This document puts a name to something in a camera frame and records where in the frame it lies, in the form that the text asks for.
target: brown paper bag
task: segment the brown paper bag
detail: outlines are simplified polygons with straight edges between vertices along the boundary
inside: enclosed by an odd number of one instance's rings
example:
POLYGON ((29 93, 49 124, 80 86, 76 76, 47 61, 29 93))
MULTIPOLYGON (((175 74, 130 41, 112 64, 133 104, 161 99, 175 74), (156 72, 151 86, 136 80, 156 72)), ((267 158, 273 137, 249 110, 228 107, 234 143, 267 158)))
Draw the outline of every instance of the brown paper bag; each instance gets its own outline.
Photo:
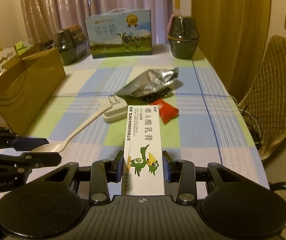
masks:
POLYGON ((0 126, 25 135, 41 108, 65 78, 57 49, 8 61, 0 76, 0 126))

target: plaid tablecloth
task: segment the plaid tablecloth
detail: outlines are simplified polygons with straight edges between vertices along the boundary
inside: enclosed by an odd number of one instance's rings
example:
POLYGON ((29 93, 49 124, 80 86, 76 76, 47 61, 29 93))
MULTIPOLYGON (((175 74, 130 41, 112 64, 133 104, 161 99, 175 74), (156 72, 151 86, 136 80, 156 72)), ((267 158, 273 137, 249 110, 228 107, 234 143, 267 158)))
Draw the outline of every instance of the plaid tablecloth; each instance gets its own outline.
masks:
MULTIPOLYGON (((128 81, 149 68, 179 68, 175 95, 165 99, 179 109, 179 116, 161 124, 162 148, 176 159, 196 166, 221 163, 243 176, 268 187, 267 178, 252 137, 233 99, 203 53, 193 60, 172 56, 167 45, 154 47, 152 56, 93 59, 88 56, 66 66, 67 78, 47 102, 29 135, 63 141, 92 112, 101 97, 112 95, 128 81)), ((124 148, 126 119, 106 124, 102 117, 77 135, 61 153, 62 165, 74 161, 80 166, 99 159, 113 159, 124 148)), ((19 155, 13 149, 0 150, 19 155)), ((35 169, 29 181, 54 168, 35 169)), ((206 196, 197 184, 198 198, 206 196)), ((120 183, 109 183, 110 195, 120 194, 120 183)))

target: green cartoon bird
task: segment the green cartoon bird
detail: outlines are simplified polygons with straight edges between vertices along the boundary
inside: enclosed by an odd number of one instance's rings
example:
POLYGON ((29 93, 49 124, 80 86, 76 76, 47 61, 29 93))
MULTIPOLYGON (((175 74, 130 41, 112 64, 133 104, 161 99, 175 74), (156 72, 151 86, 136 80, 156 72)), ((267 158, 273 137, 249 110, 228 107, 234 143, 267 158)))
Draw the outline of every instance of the green cartoon bird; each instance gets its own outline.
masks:
POLYGON ((131 156, 128 157, 128 160, 127 160, 128 164, 126 166, 127 171, 130 171, 131 167, 135 167, 135 174, 140 176, 141 170, 147 164, 149 168, 149 172, 151 174, 153 173, 153 175, 155 176, 155 171, 158 168, 159 164, 157 163, 157 160, 152 153, 148 153, 148 159, 145 158, 145 152, 149 146, 150 145, 148 144, 145 147, 141 147, 142 158, 136 158, 134 160, 131 160, 131 156))

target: foil packet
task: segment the foil packet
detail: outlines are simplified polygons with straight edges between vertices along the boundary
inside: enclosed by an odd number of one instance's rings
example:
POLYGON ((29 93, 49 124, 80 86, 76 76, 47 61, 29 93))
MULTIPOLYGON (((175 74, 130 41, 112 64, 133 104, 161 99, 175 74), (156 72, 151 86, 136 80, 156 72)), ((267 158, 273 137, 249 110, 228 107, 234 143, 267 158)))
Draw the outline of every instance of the foil packet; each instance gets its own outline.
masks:
POLYGON ((170 86, 179 76, 179 68, 148 69, 115 93, 117 96, 144 97, 170 86))

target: white power adapter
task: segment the white power adapter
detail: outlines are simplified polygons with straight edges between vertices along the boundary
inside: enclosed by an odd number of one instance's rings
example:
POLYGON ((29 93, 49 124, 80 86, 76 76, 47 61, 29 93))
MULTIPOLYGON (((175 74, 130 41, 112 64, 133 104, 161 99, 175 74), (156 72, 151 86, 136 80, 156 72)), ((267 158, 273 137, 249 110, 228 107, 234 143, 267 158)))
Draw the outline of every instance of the white power adapter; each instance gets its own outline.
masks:
POLYGON ((104 122, 112 123, 126 118, 128 105, 123 98, 118 96, 108 96, 100 99, 101 106, 109 103, 112 104, 112 108, 102 114, 104 122))

